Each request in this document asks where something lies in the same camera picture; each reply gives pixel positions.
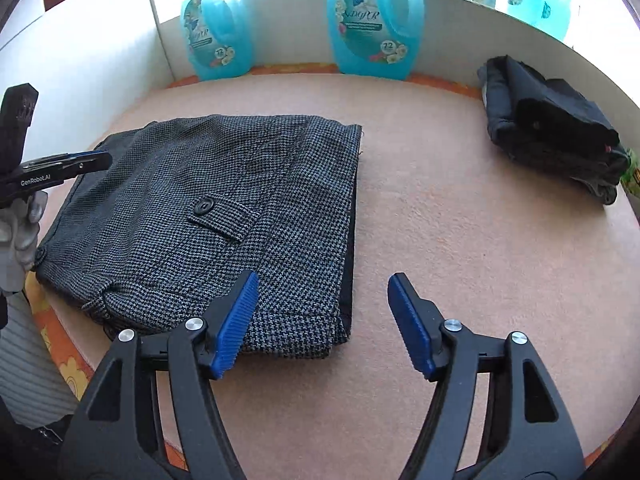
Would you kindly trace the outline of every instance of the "folded black clothing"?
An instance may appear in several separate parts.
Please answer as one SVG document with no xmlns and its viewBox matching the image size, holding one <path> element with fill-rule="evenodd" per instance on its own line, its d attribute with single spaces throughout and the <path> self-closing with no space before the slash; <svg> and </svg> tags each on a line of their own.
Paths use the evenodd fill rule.
<svg viewBox="0 0 640 480">
<path fill-rule="evenodd" d="M 538 137 L 566 152 L 588 156 L 620 143 L 596 103 L 563 79 L 545 79 L 539 72 L 509 56 L 495 58 L 506 76 L 515 122 L 534 128 Z"/>
<path fill-rule="evenodd" d="M 111 168 L 76 181 L 36 276 L 112 332 L 156 333 L 252 269 L 258 305 L 242 350 L 324 357 L 350 334 L 361 130 L 214 115 L 109 136 Z"/>
<path fill-rule="evenodd" d="M 585 184 L 602 203 L 615 200 L 630 159 L 596 104 L 508 56 L 488 60 L 479 73 L 495 144 L 520 163 Z"/>
</svg>

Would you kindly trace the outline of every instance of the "blue gripper pad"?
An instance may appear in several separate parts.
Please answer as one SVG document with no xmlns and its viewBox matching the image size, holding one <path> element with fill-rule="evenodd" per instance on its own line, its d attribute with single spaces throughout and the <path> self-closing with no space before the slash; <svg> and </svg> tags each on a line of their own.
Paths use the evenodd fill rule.
<svg viewBox="0 0 640 480">
<path fill-rule="evenodd" d="M 436 371 L 431 352 L 431 338 L 395 274 L 389 278 L 386 296 L 414 368 L 429 379 Z"/>
<path fill-rule="evenodd" d="M 214 379 L 220 379 L 236 362 L 242 339 L 257 303 L 258 275 L 252 272 L 218 332 L 216 356 L 210 366 Z"/>
</svg>

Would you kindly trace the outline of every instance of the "black button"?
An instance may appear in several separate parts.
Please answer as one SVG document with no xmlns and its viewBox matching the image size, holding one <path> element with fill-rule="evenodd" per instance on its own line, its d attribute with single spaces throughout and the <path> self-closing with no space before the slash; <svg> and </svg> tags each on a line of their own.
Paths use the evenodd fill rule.
<svg viewBox="0 0 640 480">
<path fill-rule="evenodd" d="M 193 206 L 193 214 L 196 216 L 206 215 L 213 209 L 214 204 L 213 199 L 208 196 L 201 198 L 198 203 Z"/>
<path fill-rule="evenodd" d="M 42 260 L 44 260 L 44 257 L 47 256 L 47 250 L 44 247 L 38 247 L 36 249 L 36 255 L 34 258 L 34 265 L 38 265 Z"/>
</svg>

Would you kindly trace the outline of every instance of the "pink carpet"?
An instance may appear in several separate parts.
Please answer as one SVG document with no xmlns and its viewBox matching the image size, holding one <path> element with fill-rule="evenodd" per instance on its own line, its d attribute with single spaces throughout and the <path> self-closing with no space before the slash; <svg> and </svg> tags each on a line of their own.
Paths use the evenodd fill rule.
<svg viewBox="0 0 640 480">
<path fill-rule="evenodd" d="M 640 230 L 622 190 L 605 208 L 514 165 L 489 141 L 478 100 L 356 76 L 253 75 L 159 91 L 112 131 L 213 113 L 317 114 L 364 128 L 351 341 L 323 361 L 241 356 L 214 384 L 249 479 L 398 478 L 434 389 L 413 370 L 386 304 L 398 271 L 477 333 L 527 333 L 585 454 L 617 430 L 640 393 Z M 45 231 L 68 187 L 52 192 Z M 101 329 L 51 302 L 95 367 L 108 347 Z M 486 384 L 461 465 L 475 459 Z M 164 379 L 160 393 L 176 444 Z"/>
</svg>

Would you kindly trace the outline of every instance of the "houndstooth fabric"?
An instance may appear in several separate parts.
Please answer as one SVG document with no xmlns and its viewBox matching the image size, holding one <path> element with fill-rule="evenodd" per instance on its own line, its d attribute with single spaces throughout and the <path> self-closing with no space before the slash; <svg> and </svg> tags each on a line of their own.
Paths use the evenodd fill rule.
<svg viewBox="0 0 640 480">
<path fill-rule="evenodd" d="M 347 341 L 338 293 L 361 127 L 315 116 L 209 116 L 108 137 L 36 275 L 114 330 L 165 332 L 257 271 L 244 351 L 324 357 Z M 202 216 L 194 207 L 214 202 Z"/>
</svg>

